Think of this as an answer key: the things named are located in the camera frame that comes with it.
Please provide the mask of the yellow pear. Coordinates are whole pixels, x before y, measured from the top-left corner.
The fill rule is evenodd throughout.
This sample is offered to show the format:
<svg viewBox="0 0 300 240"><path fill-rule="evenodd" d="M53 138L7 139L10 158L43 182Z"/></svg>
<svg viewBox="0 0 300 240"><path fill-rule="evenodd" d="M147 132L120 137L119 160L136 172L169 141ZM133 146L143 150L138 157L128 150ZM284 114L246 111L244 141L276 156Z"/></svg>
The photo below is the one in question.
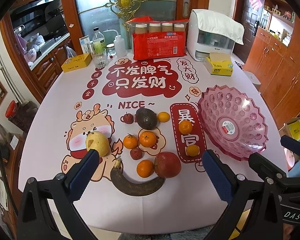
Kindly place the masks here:
<svg viewBox="0 0 300 240"><path fill-rule="evenodd" d="M110 152L108 138L98 131L91 132L87 135L85 145L87 151L96 150L100 157L105 157Z"/></svg>

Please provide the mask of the small orange label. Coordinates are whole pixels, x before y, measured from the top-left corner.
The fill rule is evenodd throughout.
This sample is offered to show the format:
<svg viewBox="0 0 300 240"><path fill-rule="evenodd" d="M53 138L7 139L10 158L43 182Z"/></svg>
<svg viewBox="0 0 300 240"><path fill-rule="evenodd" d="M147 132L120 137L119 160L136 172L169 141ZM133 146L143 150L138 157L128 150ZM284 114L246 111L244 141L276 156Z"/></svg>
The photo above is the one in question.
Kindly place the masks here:
<svg viewBox="0 0 300 240"><path fill-rule="evenodd" d="M190 157L195 157L200 153L200 148L197 145L190 145L186 148L186 155Z"/></svg>

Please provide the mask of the dark overripe banana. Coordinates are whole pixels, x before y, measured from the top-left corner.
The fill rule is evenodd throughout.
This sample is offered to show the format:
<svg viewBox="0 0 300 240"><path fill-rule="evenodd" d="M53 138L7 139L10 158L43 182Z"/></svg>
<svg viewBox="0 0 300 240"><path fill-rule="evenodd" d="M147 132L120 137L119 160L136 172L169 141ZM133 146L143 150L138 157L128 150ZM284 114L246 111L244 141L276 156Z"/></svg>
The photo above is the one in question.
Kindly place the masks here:
<svg viewBox="0 0 300 240"><path fill-rule="evenodd" d="M115 159L114 166L110 172L110 179L113 185L122 193L133 196L143 197L157 192L164 184L164 178L154 178L143 183L133 183L123 175L123 164L120 157Z"/></svg>

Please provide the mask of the red apple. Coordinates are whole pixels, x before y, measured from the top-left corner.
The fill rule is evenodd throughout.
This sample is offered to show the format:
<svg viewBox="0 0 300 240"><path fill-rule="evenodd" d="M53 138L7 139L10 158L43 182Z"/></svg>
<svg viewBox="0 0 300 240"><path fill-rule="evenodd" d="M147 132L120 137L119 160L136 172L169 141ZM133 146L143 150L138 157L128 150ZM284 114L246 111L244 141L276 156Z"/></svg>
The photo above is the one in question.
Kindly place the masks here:
<svg viewBox="0 0 300 240"><path fill-rule="evenodd" d="M160 152L154 160L155 173L160 178L173 178L181 172L181 162L173 152Z"/></svg>

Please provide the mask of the red lychee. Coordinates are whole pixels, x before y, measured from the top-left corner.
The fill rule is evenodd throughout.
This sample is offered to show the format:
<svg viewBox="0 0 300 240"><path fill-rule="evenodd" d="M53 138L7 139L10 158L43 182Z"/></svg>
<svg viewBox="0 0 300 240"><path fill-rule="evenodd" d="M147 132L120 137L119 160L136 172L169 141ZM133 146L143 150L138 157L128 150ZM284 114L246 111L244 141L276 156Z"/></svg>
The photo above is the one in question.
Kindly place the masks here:
<svg viewBox="0 0 300 240"><path fill-rule="evenodd" d="M121 116L120 121L125 124L132 124L134 122L134 115L131 113L126 113Z"/></svg>
<svg viewBox="0 0 300 240"><path fill-rule="evenodd" d="M143 152L138 147L130 150L130 156L133 160L139 160L143 157Z"/></svg>

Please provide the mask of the mandarin orange with stem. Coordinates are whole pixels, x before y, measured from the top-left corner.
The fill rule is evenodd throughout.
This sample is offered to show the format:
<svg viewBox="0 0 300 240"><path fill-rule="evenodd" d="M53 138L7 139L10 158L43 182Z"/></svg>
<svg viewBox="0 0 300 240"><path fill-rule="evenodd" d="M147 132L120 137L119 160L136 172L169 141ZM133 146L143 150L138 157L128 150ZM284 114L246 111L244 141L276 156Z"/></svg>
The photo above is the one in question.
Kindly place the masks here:
<svg viewBox="0 0 300 240"><path fill-rule="evenodd" d="M138 138L131 134L128 134L123 139L124 147L130 150L138 147L138 143L139 143Z"/></svg>

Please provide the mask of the small orange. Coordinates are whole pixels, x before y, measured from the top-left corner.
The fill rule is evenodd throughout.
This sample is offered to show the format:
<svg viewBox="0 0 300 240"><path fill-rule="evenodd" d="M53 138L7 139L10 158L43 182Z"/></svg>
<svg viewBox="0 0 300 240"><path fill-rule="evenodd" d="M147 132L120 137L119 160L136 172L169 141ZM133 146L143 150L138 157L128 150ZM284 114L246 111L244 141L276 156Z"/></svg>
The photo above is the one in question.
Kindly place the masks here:
<svg viewBox="0 0 300 240"><path fill-rule="evenodd" d="M159 122L168 122L170 120L170 115L167 112L160 112L157 117Z"/></svg>

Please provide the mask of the dark avocado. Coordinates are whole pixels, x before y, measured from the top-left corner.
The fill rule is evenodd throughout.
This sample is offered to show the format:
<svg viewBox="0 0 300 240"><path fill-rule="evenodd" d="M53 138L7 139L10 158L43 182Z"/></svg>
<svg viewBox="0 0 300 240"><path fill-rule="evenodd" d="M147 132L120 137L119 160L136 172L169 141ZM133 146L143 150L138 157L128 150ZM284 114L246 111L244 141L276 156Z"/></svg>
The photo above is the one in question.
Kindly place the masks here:
<svg viewBox="0 0 300 240"><path fill-rule="evenodd" d="M146 130L153 130L156 128L158 119L157 115L148 108L140 108L136 111L136 122L138 125Z"/></svg>

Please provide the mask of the pink plastic fruit bowl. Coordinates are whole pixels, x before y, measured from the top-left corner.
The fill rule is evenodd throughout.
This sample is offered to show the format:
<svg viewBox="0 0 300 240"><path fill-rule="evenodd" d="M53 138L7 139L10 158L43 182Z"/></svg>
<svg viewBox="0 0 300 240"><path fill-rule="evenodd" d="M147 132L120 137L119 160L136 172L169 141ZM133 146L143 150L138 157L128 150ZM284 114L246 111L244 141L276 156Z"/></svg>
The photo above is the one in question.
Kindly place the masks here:
<svg viewBox="0 0 300 240"><path fill-rule="evenodd" d="M207 88L198 109L205 133L225 155L246 161L251 154L266 149L266 119L253 99L235 87Z"/></svg>

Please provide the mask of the printed pink tablecloth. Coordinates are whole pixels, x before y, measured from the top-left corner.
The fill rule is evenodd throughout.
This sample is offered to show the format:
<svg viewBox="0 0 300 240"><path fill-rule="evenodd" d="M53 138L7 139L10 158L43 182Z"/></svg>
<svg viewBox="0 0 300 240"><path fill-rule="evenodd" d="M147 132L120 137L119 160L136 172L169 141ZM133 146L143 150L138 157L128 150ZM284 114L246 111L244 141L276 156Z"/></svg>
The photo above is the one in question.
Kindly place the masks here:
<svg viewBox="0 0 300 240"><path fill-rule="evenodd" d="M202 153L213 150L235 173L258 180L248 157L260 153L282 170L285 153L271 113L246 74L211 75L190 55L113 59L61 74L28 133L19 172L67 173L97 145L97 169L75 202L93 227L169 233L214 223L225 209Z"/></svg>

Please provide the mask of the yellow tissue box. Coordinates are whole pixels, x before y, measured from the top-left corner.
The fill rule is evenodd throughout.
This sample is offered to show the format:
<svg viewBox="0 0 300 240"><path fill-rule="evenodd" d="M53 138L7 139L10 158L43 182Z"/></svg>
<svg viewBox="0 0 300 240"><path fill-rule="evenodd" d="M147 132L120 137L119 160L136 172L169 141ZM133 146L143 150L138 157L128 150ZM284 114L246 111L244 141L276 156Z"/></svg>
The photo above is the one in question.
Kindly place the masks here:
<svg viewBox="0 0 300 240"><path fill-rule="evenodd" d="M204 66L211 75L232 76L234 70L231 55L225 53L210 53L204 60Z"/></svg>

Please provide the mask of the small glass jar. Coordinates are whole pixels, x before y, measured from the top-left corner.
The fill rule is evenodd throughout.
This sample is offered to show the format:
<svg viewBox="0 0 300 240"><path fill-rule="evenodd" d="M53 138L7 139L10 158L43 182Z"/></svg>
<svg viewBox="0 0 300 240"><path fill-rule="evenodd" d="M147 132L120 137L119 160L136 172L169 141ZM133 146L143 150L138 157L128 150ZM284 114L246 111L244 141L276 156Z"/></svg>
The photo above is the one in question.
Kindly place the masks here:
<svg viewBox="0 0 300 240"><path fill-rule="evenodd" d="M106 45L106 49L107 49L107 54L110 58L116 55L115 46L113 43Z"/></svg>

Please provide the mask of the clear plastic bottle green label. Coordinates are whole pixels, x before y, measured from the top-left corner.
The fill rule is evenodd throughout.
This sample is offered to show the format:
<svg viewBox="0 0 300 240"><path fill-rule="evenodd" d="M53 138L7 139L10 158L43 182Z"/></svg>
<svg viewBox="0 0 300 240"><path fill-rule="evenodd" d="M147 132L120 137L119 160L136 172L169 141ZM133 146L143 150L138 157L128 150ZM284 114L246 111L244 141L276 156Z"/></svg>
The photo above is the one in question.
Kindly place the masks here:
<svg viewBox="0 0 300 240"><path fill-rule="evenodd" d="M106 48L106 42L104 35L100 32L99 27L95 27L93 29L93 45L95 53L100 54L104 52L104 49Z"/></svg>

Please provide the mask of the white countertop appliance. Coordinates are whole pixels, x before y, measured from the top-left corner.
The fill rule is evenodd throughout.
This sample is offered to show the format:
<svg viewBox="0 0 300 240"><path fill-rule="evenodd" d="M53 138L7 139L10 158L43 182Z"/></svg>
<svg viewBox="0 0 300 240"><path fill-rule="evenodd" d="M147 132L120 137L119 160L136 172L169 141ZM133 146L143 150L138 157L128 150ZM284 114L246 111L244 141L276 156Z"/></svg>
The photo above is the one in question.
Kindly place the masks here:
<svg viewBox="0 0 300 240"><path fill-rule="evenodd" d="M196 61L204 61L210 53L231 54L235 42L230 38L199 28L199 14L204 9L192 9L187 31L186 48Z"/></svg>

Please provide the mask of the red paper cup package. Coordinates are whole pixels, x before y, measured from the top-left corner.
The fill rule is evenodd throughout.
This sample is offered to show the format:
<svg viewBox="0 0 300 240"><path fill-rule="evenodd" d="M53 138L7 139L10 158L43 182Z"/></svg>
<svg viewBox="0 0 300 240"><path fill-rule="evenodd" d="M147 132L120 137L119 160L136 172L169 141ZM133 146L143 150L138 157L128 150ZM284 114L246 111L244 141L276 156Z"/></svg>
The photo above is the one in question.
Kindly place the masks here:
<svg viewBox="0 0 300 240"><path fill-rule="evenodd" d="M137 61L186 55L186 26L189 20L155 21L150 16L126 22Z"/></svg>

